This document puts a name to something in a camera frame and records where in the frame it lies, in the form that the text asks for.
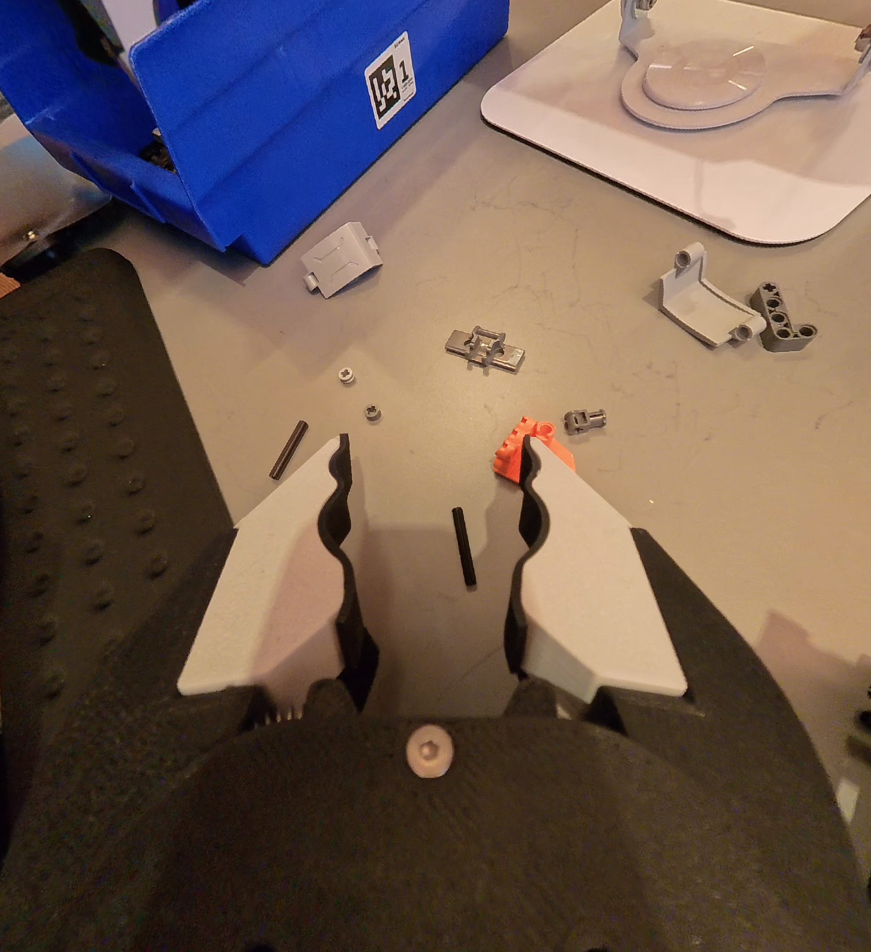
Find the grey brick beam with holes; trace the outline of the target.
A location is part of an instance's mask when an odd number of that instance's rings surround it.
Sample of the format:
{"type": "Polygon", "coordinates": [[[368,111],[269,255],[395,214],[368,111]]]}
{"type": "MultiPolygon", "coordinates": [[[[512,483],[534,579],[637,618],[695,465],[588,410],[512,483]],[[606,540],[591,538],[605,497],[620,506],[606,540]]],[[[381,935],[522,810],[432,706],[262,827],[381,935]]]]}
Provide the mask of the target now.
{"type": "Polygon", "coordinates": [[[788,314],[784,297],[773,282],[764,282],[751,295],[751,307],[765,319],[760,333],[762,347],[773,353],[802,351],[818,337],[818,329],[810,324],[794,324],[788,314]]]}

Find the black pin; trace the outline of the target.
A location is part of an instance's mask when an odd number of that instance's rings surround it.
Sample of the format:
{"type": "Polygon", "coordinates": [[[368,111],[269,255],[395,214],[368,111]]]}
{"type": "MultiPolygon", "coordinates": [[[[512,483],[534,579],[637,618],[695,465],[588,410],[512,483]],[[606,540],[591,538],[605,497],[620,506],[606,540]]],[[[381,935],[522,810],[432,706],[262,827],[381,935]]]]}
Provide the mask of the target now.
{"type": "Polygon", "coordinates": [[[271,468],[270,478],[275,482],[279,481],[283,477],[283,474],[290,465],[290,461],[296,453],[308,429],[309,424],[305,420],[298,421],[293,428],[286,441],[286,444],[280,450],[280,453],[271,468]]]}

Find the light grey curved brick panel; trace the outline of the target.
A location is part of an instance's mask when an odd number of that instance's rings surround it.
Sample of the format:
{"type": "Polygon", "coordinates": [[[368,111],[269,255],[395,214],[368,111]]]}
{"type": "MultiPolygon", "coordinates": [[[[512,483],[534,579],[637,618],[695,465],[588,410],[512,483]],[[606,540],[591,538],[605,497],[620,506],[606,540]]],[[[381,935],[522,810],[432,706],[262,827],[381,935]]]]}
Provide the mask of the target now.
{"type": "Polygon", "coordinates": [[[711,348],[745,342],[760,334],[766,320],[704,278],[705,249],[692,243],[678,251],[660,280],[660,310],[711,348]]]}

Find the pile of small brick parts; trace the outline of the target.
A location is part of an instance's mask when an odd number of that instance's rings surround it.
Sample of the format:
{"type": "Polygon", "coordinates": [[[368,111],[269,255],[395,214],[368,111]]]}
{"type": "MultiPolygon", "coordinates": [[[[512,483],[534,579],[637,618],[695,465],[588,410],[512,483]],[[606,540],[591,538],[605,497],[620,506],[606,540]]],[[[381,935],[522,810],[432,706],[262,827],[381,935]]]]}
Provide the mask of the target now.
{"type": "Polygon", "coordinates": [[[171,158],[166,143],[160,130],[156,127],[152,130],[151,140],[148,145],[140,150],[139,156],[142,160],[156,166],[159,169],[170,173],[176,173],[174,161],[171,158]]]}

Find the orange brick panel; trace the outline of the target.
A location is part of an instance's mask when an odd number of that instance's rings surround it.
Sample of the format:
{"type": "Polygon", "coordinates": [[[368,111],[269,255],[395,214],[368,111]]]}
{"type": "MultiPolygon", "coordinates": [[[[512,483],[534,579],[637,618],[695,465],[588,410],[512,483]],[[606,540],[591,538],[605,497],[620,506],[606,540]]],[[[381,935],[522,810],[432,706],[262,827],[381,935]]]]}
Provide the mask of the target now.
{"type": "Polygon", "coordinates": [[[568,466],[576,470],[575,461],[571,452],[556,439],[556,427],[548,421],[538,421],[524,416],[517,423],[512,433],[496,450],[493,459],[493,471],[512,482],[519,483],[522,469],[522,450],[524,438],[532,437],[542,442],[568,466]]]}

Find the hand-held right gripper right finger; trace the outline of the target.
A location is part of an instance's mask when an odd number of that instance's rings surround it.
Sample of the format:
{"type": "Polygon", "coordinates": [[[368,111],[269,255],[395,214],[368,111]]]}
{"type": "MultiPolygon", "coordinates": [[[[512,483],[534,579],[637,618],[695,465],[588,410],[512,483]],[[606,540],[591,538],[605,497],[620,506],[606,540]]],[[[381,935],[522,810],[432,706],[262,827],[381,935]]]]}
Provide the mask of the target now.
{"type": "Polygon", "coordinates": [[[688,681],[631,524],[554,452],[526,436],[504,650],[541,711],[580,718],[599,689],[681,699],[688,681]]]}

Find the white book stand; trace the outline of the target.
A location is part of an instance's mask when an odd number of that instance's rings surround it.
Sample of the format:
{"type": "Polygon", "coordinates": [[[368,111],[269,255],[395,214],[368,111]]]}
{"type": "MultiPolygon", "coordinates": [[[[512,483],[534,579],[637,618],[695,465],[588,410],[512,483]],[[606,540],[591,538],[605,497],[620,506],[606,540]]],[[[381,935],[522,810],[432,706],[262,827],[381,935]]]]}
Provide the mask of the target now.
{"type": "Polygon", "coordinates": [[[485,94],[483,118],[670,208],[754,244],[818,237],[871,195],[871,37],[740,2],[608,2],[485,94]],[[664,110],[647,66],[681,52],[725,65],[772,60],[716,110],[664,110]]]}

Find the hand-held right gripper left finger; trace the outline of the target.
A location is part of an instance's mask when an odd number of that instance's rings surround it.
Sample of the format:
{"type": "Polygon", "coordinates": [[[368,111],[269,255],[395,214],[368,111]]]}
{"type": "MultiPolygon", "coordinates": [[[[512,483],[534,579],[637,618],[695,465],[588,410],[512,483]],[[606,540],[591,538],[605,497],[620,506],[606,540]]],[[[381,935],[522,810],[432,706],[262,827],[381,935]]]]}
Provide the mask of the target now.
{"type": "Polygon", "coordinates": [[[255,685],[290,715],[311,684],[338,678],[365,706],[379,652],[342,550],[351,484],[342,433],[239,522],[178,678],[181,695],[255,685]]]}

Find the black axle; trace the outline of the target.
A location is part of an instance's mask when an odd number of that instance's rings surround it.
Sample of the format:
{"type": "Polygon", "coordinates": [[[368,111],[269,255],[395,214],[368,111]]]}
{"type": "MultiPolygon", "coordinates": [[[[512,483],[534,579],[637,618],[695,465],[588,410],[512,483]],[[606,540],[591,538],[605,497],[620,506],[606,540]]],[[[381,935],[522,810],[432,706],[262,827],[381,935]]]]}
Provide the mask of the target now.
{"type": "Polygon", "coordinates": [[[477,586],[477,577],[466,530],[465,514],[461,506],[453,507],[452,517],[464,584],[467,589],[474,589],[477,586]]]}

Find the blue bin with square tag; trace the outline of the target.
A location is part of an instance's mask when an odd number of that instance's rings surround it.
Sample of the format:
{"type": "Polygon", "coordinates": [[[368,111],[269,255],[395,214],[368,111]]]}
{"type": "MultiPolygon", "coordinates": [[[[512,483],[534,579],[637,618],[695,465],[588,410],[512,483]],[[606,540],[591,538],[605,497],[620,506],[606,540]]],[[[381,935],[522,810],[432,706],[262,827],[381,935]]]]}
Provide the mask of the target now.
{"type": "Polygon", "coordinates": [[[63,168],[266,265],[505,35],[502,1],[159,2],[127,64],[0,1],[0,90],[63,168]],[[176,173],[142,160],[158,128],[176,173]]]}

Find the grey track link piece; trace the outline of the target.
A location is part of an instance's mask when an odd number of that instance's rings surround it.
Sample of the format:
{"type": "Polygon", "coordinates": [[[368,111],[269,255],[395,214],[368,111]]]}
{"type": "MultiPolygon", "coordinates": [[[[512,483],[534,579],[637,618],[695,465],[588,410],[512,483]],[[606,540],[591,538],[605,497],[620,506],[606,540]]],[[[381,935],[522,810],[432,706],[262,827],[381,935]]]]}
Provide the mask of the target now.
{"type": "Polygon", "coordinates": [[[445,350],[482,367],[498,367],[516,372],[524,361],[524,350],[506,341],[506,333],[483,327],[470,332],[454,330],[445,343],[445,350]]]}

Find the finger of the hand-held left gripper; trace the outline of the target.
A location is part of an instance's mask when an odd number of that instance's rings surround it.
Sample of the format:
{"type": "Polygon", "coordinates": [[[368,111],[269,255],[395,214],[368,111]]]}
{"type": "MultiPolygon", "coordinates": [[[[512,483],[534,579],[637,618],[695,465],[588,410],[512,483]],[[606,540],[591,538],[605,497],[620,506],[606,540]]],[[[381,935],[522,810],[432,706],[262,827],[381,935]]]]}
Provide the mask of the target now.
{"type": "Polygon", "coordinates": [[[61,1],[79,49],[102,64],[127,64],[129,51],[161,22],[157,1],[61,1]]]}

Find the light grey flat brick panel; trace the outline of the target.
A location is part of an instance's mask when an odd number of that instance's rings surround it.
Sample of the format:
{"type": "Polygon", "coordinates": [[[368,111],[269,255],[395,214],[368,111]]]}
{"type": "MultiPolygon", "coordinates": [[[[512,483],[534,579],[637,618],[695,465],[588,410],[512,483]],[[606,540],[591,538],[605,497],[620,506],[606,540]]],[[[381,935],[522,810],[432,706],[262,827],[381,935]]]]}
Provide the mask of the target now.
{"type": "Polygon", "coordinates": [[[383,264],[378,245],[359,222],[347,222],[306,252],[301,263],[309,292],[326,299],[383,264]]]}

